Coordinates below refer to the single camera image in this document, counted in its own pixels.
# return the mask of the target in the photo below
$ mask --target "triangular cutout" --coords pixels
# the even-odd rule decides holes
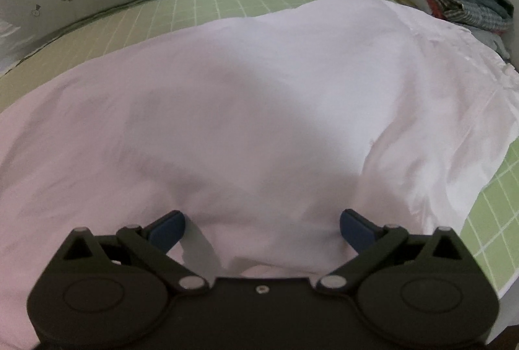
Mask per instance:
[[[90,249],[88,248],[86,241],[83,238],[78,237],[76,240],[74,240],[74,243],[72,243],[70,249],[68,249],[68,252],[65,255],[65,259],[81,259],[84,257],[91,256],[92,252],[90,252]]]
[[[432,255],[435,257],[444,257],[446,259],[461,259],[458,250],[448,237],[442,237],[440,239]]]

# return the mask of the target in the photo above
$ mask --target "screw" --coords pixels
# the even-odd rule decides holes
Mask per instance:
[[[186,290],[196,290],[206,285],[206,280],[197,275],[188,275],[187,277],[181,278],[178,285]]]
[[[340,289],[344,287],[348,282],[346,278],[340,275],[326,275],[321,278],[320,283],[327,289]]]
[[[256,293],[258,294],[267,294],[270,291],[267,285],[258,285],[256,287]]]

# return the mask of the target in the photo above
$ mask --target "bed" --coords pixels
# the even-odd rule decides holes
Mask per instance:
[[[182,28],[253,17],[314,0],[148,0],[98,17],[54,40],[0,78],[0,111],[90,59]],[[499,297],[519,276],[519,140],[482,190],[461,238]]]

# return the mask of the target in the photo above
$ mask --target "green grid pattern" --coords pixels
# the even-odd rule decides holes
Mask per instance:
[[[0,111],[39,85],[89,59],[178,29],[227,17],[251,17],[314,0],[154,0],[83,26],[0,78]],[[503,294],[519,273],[519,140],[478,197],[461,232],[494,288]]]

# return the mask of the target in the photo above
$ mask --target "plaid shirt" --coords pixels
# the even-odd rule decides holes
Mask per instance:
[[[449,21],[475,26],[492,32],[504,32],[513,25],[512,19],[504,19],[492,9],[465,0],[435,0]]]

